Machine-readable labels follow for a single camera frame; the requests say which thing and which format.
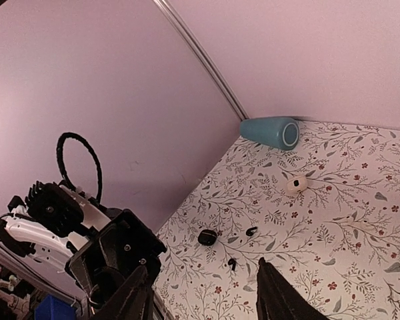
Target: white wall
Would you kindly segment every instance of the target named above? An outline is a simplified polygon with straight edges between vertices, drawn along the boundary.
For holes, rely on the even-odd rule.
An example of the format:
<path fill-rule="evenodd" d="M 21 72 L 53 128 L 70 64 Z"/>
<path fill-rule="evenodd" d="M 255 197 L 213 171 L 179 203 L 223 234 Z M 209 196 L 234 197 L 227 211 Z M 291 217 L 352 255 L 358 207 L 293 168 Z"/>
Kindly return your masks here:
<path fill-rule="evenodd" d="M 131 208 L 157 230 L 238 125 L 152 1 L 0 7 L 0 214 L 36 180 L 61 179 L 56 142 L 74 131 L 102 162 L 103 204 Z M 64 154 L 73 182 L 95 194 L 87 152 L 70 141 Z"/>
<path fill-rule="evenodd" d="M 400 129 L 400 0 L 169 0 L 250 117 Z"/>

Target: flower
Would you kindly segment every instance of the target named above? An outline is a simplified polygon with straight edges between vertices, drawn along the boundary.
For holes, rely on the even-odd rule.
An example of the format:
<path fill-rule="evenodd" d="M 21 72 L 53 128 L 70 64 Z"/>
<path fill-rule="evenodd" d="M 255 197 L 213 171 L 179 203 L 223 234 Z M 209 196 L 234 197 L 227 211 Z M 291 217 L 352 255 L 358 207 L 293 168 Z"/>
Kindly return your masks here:
<path fill-rule="evenodd" d="M 327 285 L 327 287 L 329 288 L 329 290 L 336 290 L 336 287 L 337 287 L 338 285 L 334 282 L 334 281 L 332 281 L 332 283 L 330 283 L 330 284 L 328 284 Z"/>

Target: gray leaf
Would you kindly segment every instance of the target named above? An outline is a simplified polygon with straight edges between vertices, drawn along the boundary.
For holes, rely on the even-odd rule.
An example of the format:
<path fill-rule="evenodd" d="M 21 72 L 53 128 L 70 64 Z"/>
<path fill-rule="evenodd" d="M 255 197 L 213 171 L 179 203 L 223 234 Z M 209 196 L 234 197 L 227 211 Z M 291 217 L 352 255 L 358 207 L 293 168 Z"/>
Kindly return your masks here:
<path fill-rule="evenodd" d="M 308 178 L 314 174 L 315 170 L 308 172 L 305 176 Z"/>
<path fill-rule="evenodd" d="M 376 194 L 375 194 L 375 199 L 376 199 L 376 200 L 385 200 L 385 201 L 388 201 L 387 197 L 384 196 L 384 195 L 383 195 L 382 193 L 380 193 L 379 191 L 376 192 Z"/>
<path fill-rule="evenodd" d="M 387 310 L 382 309 L 382 308 L 378 308 L 378 309 L 376 309 L 376 311 L 385 313 L 386 315 L 388 314 Z"/>
<path fill-rule="evenodd" d="M 335 307 L 333 308 L 333 312 L 339 312 L 341 310 L 342 306 L 342 297 L 339 298 L 339 300 L 336 302 Z"/>
<path fill-rule="evenodd" d="M 326 261 L 326 262 L 322 262 L 322 264 L 324 265 L 334 265 L 336 263 L 336 259 L 332 258 L 332 260 Z"/>
<path fill-rule="evenodd" d="M 244 287 L 243 287 L 243 290 L 244 291 L 247 291 L 247 292 L 254 292 L 255 290 L 253 290 L 252 288 L 250 288 L 250 286 L 248 286 L 248 285 L 245 285 Z"/>
<path fill-rule="evenodd" d="M 265 250 L 266 250 L 266 251 L 270 251 L 270 250 L 274 247 L 274 244 L 275 244 L 275 239 L 273 240 L 273 242 L 271 242 L 271 243 L 265 248 Z"/>
<path fill-rule="evenodd" d="M 239 237 L 232 237 L 228 239 L 228 243 L 233 243 L 234 241 L 236 241 Z"/>
<path fill-rule="evenodd" d="M 384 270 L 386 273 L 400 272 L 400 262 L 394 262 L 388 269 Z"/>

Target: metal frame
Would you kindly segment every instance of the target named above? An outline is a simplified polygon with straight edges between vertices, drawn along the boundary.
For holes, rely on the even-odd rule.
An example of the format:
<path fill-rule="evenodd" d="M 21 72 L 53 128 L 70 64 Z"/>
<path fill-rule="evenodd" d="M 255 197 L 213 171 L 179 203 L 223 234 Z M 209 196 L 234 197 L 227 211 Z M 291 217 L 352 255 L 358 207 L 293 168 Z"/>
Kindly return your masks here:
<path fill-rule="evenodd" d="M 167 20 L 174 26 L 178 31 L 180 36 L 184 39 L 186 44 L 190 47 L 192 52 L 204 66 L 208 74 L 211 76 L 212 80 L 218 86 L 219 90 L 222 92 L 228 103 L 230 104 L 232 110 L 240 118 L 240 120 L 248 119 L 248 115 L 244 108 L 241 106 L 240 101 L 235 96 L 234 92 L 231 90 L 230 86 L 219 72 L 217 66 L 212 62 L 210 56 L 206 53 L 204 48 L 200 45 L 198 40 L 194 37 L 188 26 L 184 23 L 182 18 L 176 12 L 176 10 L 171 6 L 167 0 L 153 0 L 158 6 L 162 14 L 165 15 Z"/>

